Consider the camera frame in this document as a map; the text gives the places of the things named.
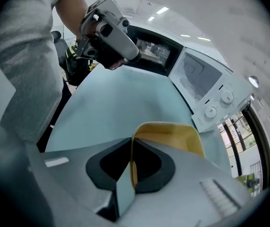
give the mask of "microwave window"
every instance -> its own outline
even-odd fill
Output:
[[[180,83],[200,101],[215,85],[222,73],[196,56],[185,53],[178,68]]]
[[[170,50],[164,46],[137,39],[136,46],[141,52],[142,58],[160,64],[163,68],[170,54]]]

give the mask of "gray shirt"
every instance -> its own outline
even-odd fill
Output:
[[[16,89],[0,124],[37,143],[63,87],[50,33],[58,0],[9,0],[0,13],[0,68]]]

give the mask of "table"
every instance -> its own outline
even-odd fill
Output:
[[[98,65],[64,107],[46,152],[131,137],[144,122],[193,125],[191,115],[168,77],[128,66],[111,71]],[[206,159],[231,174],[219,131],[200,133],[200,138]]]

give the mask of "yellow object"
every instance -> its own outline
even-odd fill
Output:
[[[238,181],[240,181],[244,186],[246,186],[248,188],[248,191],[250,193],[253,193],[253,188],[252,187],[248,187],[248,182],[250,182],[250,181],[252,181],[252,180],[255,179],[254,173],[251,173],[249,175],[238,176],[238,177],[236,177],[236,179],[238,179]]]
[[[132,155],[135,138],[165,144],[205,158],[199,134],[191,125],[171,122],[143,123],[136,129],[131,139],[131,178],[133,187],[138,182],[136,164]]]
[[[70,45],[70,46],[69,46],[69,49],[70,49],[71,54],[75,54],[75,52],[74,52],[74,50],[73,50],[73,49],[74,49],[74,46],[73,46],[73,45]]]
[[[97,65],[98,63],[92,63],[91,66],[89,67],[89,70],[92,71]]]

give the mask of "person in background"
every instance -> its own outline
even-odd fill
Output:
[[[51,35],[54,7],[64,25],[81,37],[85,0],[8,0],[0,13],[0,69],[16,89],[0,124],[37,143],[40,151],[71,96]],[[94,34],[93,26],[88,33]]]

